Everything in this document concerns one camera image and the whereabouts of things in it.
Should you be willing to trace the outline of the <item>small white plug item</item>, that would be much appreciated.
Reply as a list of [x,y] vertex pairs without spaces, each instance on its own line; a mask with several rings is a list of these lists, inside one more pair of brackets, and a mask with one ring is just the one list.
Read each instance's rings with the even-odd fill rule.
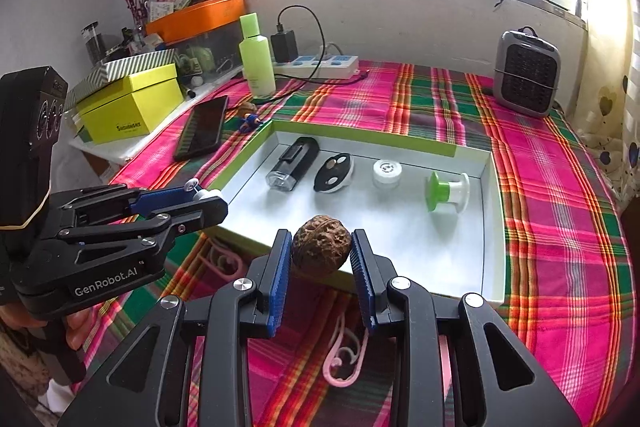
[[190,199],[192,200],[203,200],[210,198],[221,198],[222,194],[219,190],[206,190],[206,188],[201,187],[200,181],[198,178],[192,178],[186,181],[183,185],[184,191]]

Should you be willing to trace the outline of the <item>brown walnut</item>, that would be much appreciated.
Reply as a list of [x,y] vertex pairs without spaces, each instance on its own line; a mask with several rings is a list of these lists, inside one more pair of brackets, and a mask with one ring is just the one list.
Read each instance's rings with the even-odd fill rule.
[[340,220],[314,216],[294,235],[292,262],[305,277],[322,279],[344,265],[352,250],[352,234]]

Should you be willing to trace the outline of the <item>black white oval device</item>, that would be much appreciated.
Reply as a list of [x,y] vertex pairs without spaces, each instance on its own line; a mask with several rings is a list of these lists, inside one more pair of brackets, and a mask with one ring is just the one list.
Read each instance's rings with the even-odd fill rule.
[[314,177],[314,191],[332,194],[349,186],[354,174],[355,163],[349,153],[338,153],[329,157]]

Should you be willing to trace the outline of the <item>pink clip with grey spring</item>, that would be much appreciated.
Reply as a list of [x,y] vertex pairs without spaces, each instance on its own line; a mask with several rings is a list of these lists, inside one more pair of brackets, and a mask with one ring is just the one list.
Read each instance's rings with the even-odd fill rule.
[[322,363],[322,377],[330,387],[348,388],[356,383],[363,367],[369,343],[369,331],[361,337],[346,325],[342,313],[335,322],[329,351]]

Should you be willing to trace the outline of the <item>green white spool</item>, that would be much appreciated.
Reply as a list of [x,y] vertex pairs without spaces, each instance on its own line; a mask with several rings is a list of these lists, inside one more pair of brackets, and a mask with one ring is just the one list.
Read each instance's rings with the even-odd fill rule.
[[437,172],[432,172],[426,182],[425,198],[429,212],[435,211],[439,205],[453,205],[457,213],[462,213],[469,205],[470,196],[471,182],[465,172],[454,181],[442,180]]

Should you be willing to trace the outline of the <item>black smartphone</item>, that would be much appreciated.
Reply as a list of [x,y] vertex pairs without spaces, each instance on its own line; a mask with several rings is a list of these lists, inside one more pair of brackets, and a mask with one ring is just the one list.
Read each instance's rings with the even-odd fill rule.
[[174,150],[174,161],[185,161],[215,152],[220,147],[227,95],[195,104],[183,126]]

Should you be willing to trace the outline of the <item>plaid pink green blanket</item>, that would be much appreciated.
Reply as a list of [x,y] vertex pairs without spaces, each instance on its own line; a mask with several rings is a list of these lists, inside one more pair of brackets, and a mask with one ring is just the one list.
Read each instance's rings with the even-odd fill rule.
[[[259,116],[384,131],[489,150],[506,217],[506,300],[499,312],[554,379],[580,421],[613,416],[639,344],[634,262],[597,165],[563,114],[528,118],[500,106],[486,77],[371,63],[349,86],[299,88]],[[356,300],[305,289],[276,338],[250,345],[258,426],[383,426],[390,413],[390,348],[371,341],[361,376],[335,389],[321,365],[335,321],[358,325]]]

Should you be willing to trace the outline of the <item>yellow box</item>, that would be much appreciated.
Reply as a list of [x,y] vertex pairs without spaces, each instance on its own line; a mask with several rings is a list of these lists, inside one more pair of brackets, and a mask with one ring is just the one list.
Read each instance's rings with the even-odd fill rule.
[[111,82],[76,108],[90,139],[102,144],[151,133],[183,100],[169,63]]

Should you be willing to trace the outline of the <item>small blue toy figure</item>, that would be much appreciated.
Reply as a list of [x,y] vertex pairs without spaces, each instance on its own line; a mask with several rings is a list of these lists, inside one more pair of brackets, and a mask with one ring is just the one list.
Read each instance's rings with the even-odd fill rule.
[[239,105],[238,116],[241,119],[239,132],[247,134],[262,127],[262,120],[257,113],[257,106],[250,102]]

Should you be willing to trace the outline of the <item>black bike light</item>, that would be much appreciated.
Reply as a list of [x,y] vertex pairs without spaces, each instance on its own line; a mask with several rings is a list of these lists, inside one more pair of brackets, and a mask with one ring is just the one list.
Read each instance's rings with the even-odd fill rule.
[[281,192],[292,192],[314,163],[319,150],[320,146],[315,139],[308,136],[297,138],[267,173],[268,186]]

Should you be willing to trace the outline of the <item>striped green white box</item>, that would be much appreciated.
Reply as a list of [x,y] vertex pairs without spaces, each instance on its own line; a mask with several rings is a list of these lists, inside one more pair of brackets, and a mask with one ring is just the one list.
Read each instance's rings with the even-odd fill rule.
[[177,52],[174,49],[164,49],[98,64],[93,67],[93,70],[84,80],[81,80],[77,86],[70,90],[70,93],[66,96],[65,108],[74,107],[78,102],[85,100],[94,92],[128,75],[173,63],[176,56]]

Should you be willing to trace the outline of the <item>green lotion bottle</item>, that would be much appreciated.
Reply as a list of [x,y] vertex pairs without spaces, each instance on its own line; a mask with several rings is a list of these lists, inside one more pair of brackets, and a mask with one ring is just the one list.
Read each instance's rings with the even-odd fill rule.
[[248,13],[240,17],[243,40],[239,44],[243,75],[254,98],[270,98],[276,92],[276,80],[269,40],[260,33],[258,16]]

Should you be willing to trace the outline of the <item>small white round jar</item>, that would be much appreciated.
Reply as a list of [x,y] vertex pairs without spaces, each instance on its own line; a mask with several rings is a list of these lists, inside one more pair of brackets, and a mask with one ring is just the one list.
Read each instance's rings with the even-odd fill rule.
[[372,166],[373,184],[381,190],[398,187],[402,177],[402,166],[398,161],[379,159]]

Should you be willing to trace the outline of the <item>heart patterned curtain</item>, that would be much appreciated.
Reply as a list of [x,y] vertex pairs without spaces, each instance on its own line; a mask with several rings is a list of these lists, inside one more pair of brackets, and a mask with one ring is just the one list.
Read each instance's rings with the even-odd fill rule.
[[627,0],[623,38],[590,31],[572,125],[626,210],[639,198],[639,0]]

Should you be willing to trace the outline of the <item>grey space heater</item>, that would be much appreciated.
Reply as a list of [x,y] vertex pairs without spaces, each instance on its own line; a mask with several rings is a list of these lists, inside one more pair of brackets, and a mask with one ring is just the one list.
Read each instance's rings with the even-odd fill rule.
[[492,93],[515,112],[544,118],[552,109],[560,72],[558,48],[532,26],[507,30],[498,44]]

